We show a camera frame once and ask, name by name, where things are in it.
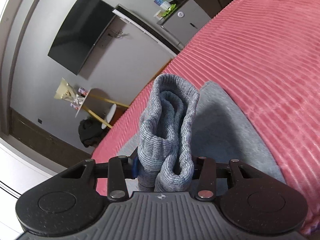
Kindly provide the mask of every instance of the gray sock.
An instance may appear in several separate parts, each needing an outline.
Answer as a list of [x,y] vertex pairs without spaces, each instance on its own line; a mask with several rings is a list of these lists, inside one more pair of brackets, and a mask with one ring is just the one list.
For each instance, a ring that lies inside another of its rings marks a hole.
[[[173,74],[158,76],[140,117],[138,188],[141,191],[184,191],[193,175],[191,125],[199,92]],[[178,159],[179,175],[173,172]]]

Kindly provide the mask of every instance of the pink blanket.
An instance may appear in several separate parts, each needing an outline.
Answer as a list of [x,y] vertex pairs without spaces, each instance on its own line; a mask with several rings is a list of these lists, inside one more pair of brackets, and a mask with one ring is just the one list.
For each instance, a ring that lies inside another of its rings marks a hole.
[[[234,0],[164,70],[197,88],[217,82],[252,122],[287,184],[309,210],[302,232],[320,222],[320,0]],[[152,84],[93,154],[107,162],[138,130]],[[106,193],[106,181],[97,190]]]

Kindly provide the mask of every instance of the chair leg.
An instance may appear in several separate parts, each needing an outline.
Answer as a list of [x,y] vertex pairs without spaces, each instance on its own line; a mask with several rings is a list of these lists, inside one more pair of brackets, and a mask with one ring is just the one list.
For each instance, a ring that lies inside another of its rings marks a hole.
[[108,103],[116,104],[118,106],[123,106],[123,107],[126,107],[126,108],[130,107],[129,105],[126,105],[126,104],[123,104],[123,103],[119,103],[119,102],[116,102],[116,101],[113,101],[113,100],[110,100],[110,99],[107,99],[107,98],[99,97],[99,96],[96,96],[96,95],[89,94],[89,96],[93,97],[93,98],[97,98],[97,99],[102,100],[102,101],[106,101]]
[[112,128],[112,125],[109,124],[108,122],[106,122],[105,120],[103,120],[100,116],[98,116],[97,114],[95,114],[93,111],[91,111],[89,108],[87,108],[86,106],[82,106],[82,109],[86,112],[88,112],[89,114],[91,114],[95,119],[97,119],[99,122],[105,124],[107,127]]

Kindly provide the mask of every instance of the gray fabric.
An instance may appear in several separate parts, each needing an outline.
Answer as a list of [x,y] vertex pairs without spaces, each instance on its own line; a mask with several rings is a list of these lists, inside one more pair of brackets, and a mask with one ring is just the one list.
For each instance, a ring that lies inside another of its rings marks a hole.
[[[130,155],[138,146],[137,139],[138,134],[124,145],[119,155]],[[190,145],[194,156],[211,157],[221,163],[239,159],[284,182],[279,167],[254,127],[229,95],[212,81],[200,89]],[[127,185],[136,190],[137,181],[128,181]],[[226,190],[226,181],[218,179],[217,194]]]
[[[140,117],[138,187],[141,191],[184,191],[192,180],[191,126],[198,90],[173,74],[159,75]],[[178,161],[181,172],[173,172]]]

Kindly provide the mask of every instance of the black flat screen tv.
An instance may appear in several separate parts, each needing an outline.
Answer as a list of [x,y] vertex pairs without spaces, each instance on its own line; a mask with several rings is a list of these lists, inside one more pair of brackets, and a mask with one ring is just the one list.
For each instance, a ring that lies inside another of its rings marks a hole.
[[115,17],[113,9],[102,0],[77,0],[62,23],[48,56],[77,75]]

